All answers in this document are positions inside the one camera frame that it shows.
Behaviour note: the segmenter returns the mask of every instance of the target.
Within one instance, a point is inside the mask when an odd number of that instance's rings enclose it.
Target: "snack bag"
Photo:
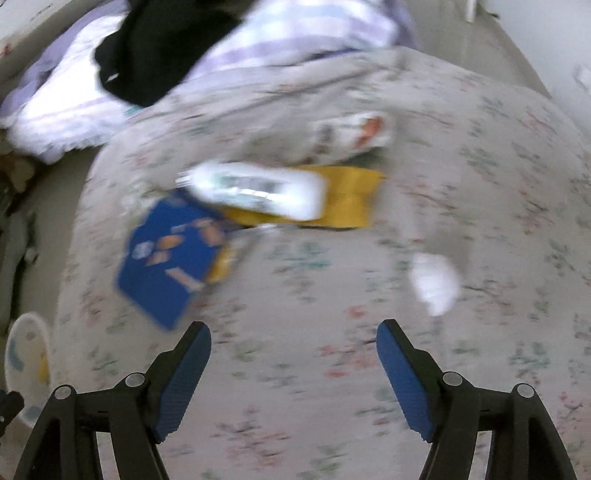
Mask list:
[[[357,167],[294,167],[315,171],[328,181],[326,204],[322,217],[309,222],[295,222],[266,213],[224,207],[224,216],[240,225],[262,223],[295,223],[302,226],[328,228],[368,228],[371,225],[371,197],[378,188],[383,174]]]

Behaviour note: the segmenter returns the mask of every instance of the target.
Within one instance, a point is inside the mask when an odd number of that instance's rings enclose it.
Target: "clothing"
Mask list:
[[[208,49],[239,24],[212,0],[132,0],[120,29],[95,50],[102,86],[150,106],[179,84]]]

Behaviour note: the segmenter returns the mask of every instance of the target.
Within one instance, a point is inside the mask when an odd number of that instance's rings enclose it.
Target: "white bottle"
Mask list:
[[[322,216],[327,181],[312,171],[210,160],[182,173],[177,187],[205,203],[306,222]]]

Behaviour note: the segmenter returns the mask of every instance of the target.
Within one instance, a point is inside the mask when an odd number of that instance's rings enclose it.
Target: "blanket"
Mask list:
[[[117,292],[130,179],[171,188],[179,171],[282,119],[376,109],[398,131],[368,159],[387,176],[371,228],[264,235],[173,332]],[[53,383],[111,387],[199,319],[213,352],[179,431],[160,445],[170,478],[412,480],[428,445],[407,427],[374,342],[393,317],[478,387],[534,386],[588,478],[590,166],[589,140],[546,98],[406,48],[163,102],[89,174],[53,327]],[[417,251],[446,252],[461,272],[462,296],[441,317],[408,284]],[[114,479],[108,440],[99,441]],[[484,477],[489,441],[478,436],[471,478]]]

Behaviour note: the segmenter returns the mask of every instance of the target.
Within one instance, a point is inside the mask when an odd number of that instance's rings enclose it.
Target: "white comforter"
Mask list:
[[[396,115],[399,131],[382,154],[388,178],[373,228],[263,237],[175,332],[119,295],[130,179],[172,187],[180,170],[284,116],[376,109]],[[170,478],[413,480],[428,445],[406,426],[373,343],[394,317],[444,370],[480,387],[533,385],[588,478],[590,164],[589,142],[547,99],[403,48],[162,104],[92,168],[61,286],[53,378],[79,391],[111,387],[201,319],[213,353],[180,430],[160,446]],[[463,274],[461,300],[436,319],[407,283],[411,254],[432,249]],[[473,478],[483,478],[488,439],[479,436]],[[112,453],[102,453],[111,480]]]

